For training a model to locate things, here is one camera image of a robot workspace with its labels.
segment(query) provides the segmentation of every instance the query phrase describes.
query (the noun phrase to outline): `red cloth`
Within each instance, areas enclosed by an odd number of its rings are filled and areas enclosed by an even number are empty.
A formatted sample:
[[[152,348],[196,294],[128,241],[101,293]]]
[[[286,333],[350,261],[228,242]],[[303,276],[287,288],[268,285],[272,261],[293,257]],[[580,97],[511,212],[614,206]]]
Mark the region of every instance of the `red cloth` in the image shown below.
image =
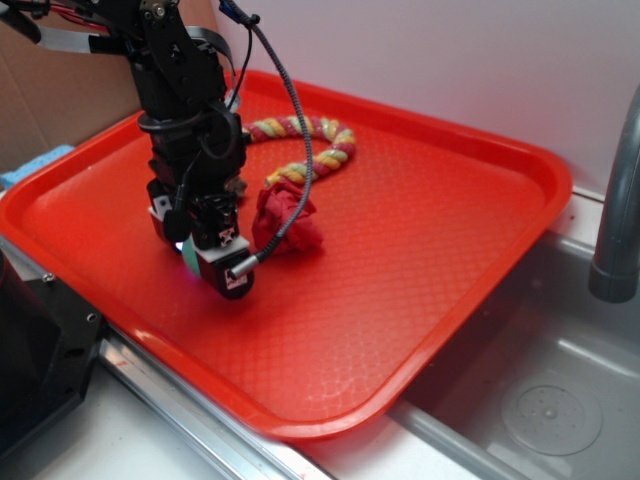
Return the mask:
[[[264,248],[291,217],[301,197],[302,190],[289,181],[278,182],[260,192],[258,214],[253,221],[253,239],[258,249]],[[315,212],[316,207],[308,201],[274,253],[319,247],[322,244],[322,233],[310,218]]]

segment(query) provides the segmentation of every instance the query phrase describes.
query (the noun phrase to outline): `cardboard box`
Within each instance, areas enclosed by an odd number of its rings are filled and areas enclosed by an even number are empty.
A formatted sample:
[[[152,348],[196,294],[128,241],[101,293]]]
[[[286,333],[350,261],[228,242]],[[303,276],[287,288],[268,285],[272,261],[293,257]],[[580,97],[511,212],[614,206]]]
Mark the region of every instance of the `cardboard box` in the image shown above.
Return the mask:
[[[211,4],[183,2],[185,24],[215,29]],[[38,25],[74,29],[55,14]],[[137,111],[125,58],[54,52],[0,23],[0,172],[77,145]]]

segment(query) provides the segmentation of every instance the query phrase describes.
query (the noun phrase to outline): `blue sponge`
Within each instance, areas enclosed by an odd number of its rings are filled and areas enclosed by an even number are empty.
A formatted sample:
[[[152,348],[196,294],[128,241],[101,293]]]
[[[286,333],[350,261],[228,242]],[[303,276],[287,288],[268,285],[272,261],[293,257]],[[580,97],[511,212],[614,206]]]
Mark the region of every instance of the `blue sponge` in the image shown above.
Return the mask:
[[[4,188],[11,188],[20,180],[28,177],[32,173],[40,170],[42,167],[49,165],[54,160],[57,160],[63,155],[66,155],[73,147],[71,145],[60,145],[53,150],[34,158],[28,163],[25,163],[20,168],[13,172],[7,172],[0,175],[0,182]]]

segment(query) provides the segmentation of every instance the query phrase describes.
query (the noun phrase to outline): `sink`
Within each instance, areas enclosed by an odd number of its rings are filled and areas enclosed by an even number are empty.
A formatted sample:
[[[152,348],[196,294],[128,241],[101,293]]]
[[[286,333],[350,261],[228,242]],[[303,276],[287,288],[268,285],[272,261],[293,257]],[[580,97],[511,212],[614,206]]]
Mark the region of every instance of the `sink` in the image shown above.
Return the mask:
[[[637,478],[640,300],[592,297],[592,255],[545,234],[403,393],[486,478]]]

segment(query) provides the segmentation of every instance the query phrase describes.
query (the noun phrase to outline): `screw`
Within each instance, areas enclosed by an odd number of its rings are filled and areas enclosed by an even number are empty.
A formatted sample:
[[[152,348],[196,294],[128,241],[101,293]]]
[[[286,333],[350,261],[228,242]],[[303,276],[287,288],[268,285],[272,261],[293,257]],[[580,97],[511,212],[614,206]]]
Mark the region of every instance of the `screw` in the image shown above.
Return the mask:
[[[164,15],[166,12],[166,10],[164,9],[164,7],[162,5],[160,5],[159,3],[154,3],[151,6],[151,13],[153,13],[153,16],[156,17],[158,20],[164,18]]]
[[[55,281],[56,281],[56,276],[55,276],[53,273],[51,273],[51,272],[49,272],[49,273],[45,273],[45,274],[42,276],[42,281],[43,281],[44,283],[53,283],[53,282],[55,282]]]

